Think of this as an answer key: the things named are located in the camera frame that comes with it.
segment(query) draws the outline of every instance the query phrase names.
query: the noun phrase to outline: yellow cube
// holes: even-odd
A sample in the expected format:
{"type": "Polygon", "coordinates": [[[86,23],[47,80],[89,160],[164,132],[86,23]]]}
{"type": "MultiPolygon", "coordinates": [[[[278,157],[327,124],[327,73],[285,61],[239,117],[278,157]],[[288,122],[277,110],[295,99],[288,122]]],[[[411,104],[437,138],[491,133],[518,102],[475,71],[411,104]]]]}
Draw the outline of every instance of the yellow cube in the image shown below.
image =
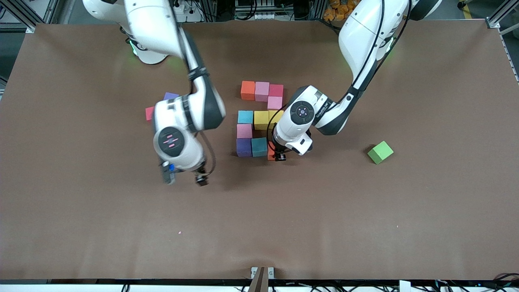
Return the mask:
{"type": "Polygon", "coordinates": [[[284,111],[279,111],[278,114],[276,114],[277,111],[268,111],[268,120],[270,121],[270,127],[269,129],[274,128],[275,123],[279,123],[279,119],[281,119],[281,116],[283,115],[284,111]]]}
{"type": "Polygon", "coordinates": [[[254,129],[266,130],[268,125],[268,111],[254,111],[254,129]]]}

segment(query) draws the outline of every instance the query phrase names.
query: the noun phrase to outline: brown table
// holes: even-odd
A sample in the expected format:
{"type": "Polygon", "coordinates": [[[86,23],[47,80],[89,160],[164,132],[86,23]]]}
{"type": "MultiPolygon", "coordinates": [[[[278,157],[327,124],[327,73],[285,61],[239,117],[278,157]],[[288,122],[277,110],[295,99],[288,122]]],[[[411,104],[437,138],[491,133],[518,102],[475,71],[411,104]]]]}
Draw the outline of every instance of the brown table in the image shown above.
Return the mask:
{"type": "Polygon", "coordinates": [[[144,108],[183,63],[136,59],[116,26],[39,25],[0,104],[1,278],[487,279],[517,271],[519,88],[483,20],[411,22],[336,137],[284,163],[235,157],[243,79],[351,82],[317,22],[186,25],[227,118],[210,184],[162,184],[144,108]],[[366,155],[386,140],[395,154],[366,155]]]}

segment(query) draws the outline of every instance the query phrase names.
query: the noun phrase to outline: gray floor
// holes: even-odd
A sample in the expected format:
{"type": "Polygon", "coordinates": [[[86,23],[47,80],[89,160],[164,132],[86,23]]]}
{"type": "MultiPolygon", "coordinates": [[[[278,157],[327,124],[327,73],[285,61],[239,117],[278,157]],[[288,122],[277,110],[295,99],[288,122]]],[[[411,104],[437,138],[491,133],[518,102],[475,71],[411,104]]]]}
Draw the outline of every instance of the gray floor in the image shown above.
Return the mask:
{"type": "MultiPolygon", "coordinates": [[[[474,0],[468,7],[472,18],[485,18],[502,3],[503,0],[474,0]]],[[[443,0],[438,9],[427,19],[464,19],[463,12],[457,8],[458,0],[443,0]]],[[[510,27],[512,23],[511,15],[508,15],[500,22],[502,29],[510,27]]],[[[100,21],[92,17],[85,10],[83,1],[68,0],[64,5],[60,17],[60,23],[68,24],[106,24],[111,22],[100,21]]],[[[21,33],[0,33],[0,75],[9,78],[16,56],[23,42],[24,34],[21,33]]],[[[519,67],[519,39],[512,33],[503,36],[507,45],[512,61],[519,67]]]]}

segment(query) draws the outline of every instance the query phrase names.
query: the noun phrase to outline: teal cube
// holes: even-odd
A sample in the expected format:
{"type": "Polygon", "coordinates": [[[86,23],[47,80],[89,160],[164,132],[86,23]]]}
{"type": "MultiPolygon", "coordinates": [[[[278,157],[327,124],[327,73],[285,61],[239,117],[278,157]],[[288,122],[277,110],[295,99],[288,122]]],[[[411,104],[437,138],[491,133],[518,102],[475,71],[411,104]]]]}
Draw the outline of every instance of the teal cube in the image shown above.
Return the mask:
{"type": "Polygon", "coordinates": [[[267,138],[254,138],[251,143],[253,157],[267,156],[267,138]]]}
{"type": "Polygon", "coordinates": [[[379,164],[393,154],[393,149],[391,149],[385,141],[382,141],[379,145],[373,147],[373,149],[371,149],[367,154],[375,164],[379,164]]]}
{"type": "Polygon", "coordinates": [[[252,124],[253,111],[238,111],[238,124],[252,124]]]}

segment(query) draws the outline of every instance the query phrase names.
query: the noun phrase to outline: cube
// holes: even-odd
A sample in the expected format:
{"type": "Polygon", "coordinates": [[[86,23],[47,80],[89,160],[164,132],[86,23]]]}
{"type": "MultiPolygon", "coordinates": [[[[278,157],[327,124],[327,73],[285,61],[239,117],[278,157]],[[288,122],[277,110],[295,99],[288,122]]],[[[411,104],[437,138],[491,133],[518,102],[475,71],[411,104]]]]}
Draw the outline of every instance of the cube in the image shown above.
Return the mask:
{"type": "Polygon", "coordinates": [[[267,156],[267,138],[254,138],[251,140],[252,157],[267,156]]]}
{"type": "Polygon", "coordinates": [[[275,123],[279,123],[279,119],[281,119],[281,116],[283,115],[284,111],[268,111],[268,120],[270,121],[270,127],[269,129],[274,128],[275,123]]]}
{"type": "Polygon", "coordinates": [[[252,124],[253,121],[253,111],[238,111],[238,124],[252,124]]]}
{"type": "Polygon", "coordinates": [[[241,82],[241,99],[255,100],[256,83],[254,81],[241,82]]]}
{"type": "Polygon", "coordinates": [[[254,111],[254,129],[266,130],[268,125],[268,111],[254,111]]]}
{"type": "Polygon", "coordinates": [[[278,96],[269,96],[267,101],[268,110],[278,110],[283,107],[283,98],[278,96]]]}
{"type": "Polygon", "coordinates": [[[149,107],[149,108],[146,108],[145,109],[145,112],[146,112],[146,120],[149,122],[152,120],[152,116],[153,116],[153,110],[155,109],[155,107],[149,107]]]}
{"type": "Polygon", "coordinates": [[[238,155],[238,157],[251,157],[251,139],[236,139],[236,154],[238,155]]]}
{"type": "Polygon", "coordinates": [[[268,96],[283,97],[283,85],[271,84],[269,86],[268,96]]]}
{"type": "Polygon", "coordinates": [[[179,97],[178,94],[172,94],[172,93],[166,92],[166,94],[164,95],[164,100],[173,99],[173,98],[177,98],[177,97],[179,97]]]}
{"type": "Polygon", "coordinates": [[[236,138],[252,138],[252,124],[238,124],[236,125],[236,138]]]}
{"type": "Polygon", "coordinates": [[[391,149],[385,141],[382,141],[379,145],[373,147],[373,149],[371,149],[367,154],[375,164],[379,164],[393,154],[393,149],[391,149]]]}
{"type": "Polygon", "coordinates": [[[267,147],[267,151],[268,151],[268,154],[267,154],[267,159],[269,161],[275,161],[276,158],[274,157],[274,144],[270,141],[268,141],[268,147],[267,147]]]}
{"type": "Polygon", "coordinates": [[[268,82],[256,82],[256,91],[254,94],[256,101],[268,101],[269,85],[270,83],[268,82]]]}

